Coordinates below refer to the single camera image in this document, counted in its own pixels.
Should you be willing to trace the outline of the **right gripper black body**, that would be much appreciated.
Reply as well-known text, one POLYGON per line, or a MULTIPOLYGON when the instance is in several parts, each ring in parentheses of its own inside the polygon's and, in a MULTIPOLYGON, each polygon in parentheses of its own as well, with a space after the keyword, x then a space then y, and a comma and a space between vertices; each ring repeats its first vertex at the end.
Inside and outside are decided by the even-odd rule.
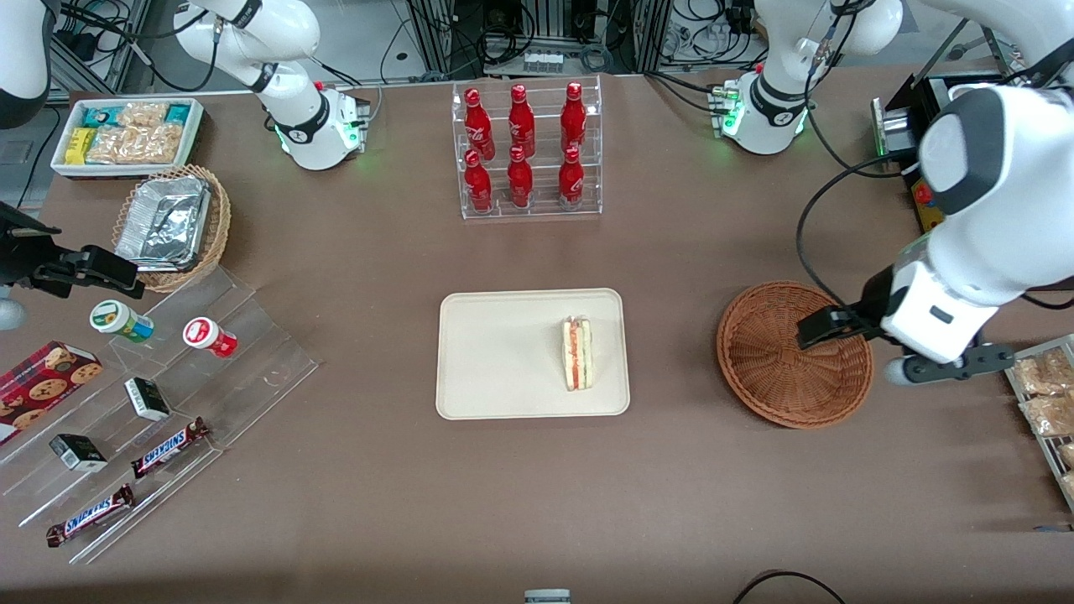
POLYGON ((34 270, 62 255, 53 240, 61 233, 61 229, 1 203, 1 285, 34 289, 31 285, 34 270))

